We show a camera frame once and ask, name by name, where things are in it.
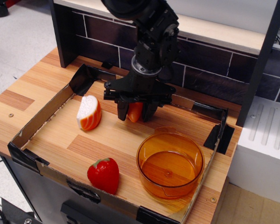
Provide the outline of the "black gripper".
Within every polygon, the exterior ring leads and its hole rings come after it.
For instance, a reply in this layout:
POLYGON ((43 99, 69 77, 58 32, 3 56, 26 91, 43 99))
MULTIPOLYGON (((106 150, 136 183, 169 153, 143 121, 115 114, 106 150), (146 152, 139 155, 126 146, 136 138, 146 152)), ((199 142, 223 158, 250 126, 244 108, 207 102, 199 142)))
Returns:
POLYGON ((118 118, 122 121, 126 120, 131 103, 144 103, 142 120, 147 122, 158 106, 171 103, 172 94, 176 92, 176 88, 157 80, 161 70, 160 67, 149 70, 133 57, 127 76, 105 82, 103 99, 117 103, 118 118))

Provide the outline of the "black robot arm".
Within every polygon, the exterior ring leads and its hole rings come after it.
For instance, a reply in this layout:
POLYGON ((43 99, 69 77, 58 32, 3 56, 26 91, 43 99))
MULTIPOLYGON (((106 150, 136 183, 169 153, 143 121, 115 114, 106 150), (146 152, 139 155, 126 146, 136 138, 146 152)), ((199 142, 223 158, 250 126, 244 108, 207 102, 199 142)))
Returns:
POLYGON ((117 115, 126 119, 130 106, 142 103, 142 119, 150 120, 159 107, 169 105, 176 89, 160 78, 162 68, 171 67, 178 49, 178 16, 165 0, 104 0, 116 18, 133 21, 137 46, 128 74, 104 84, 104 99, 117 104, 117 115))

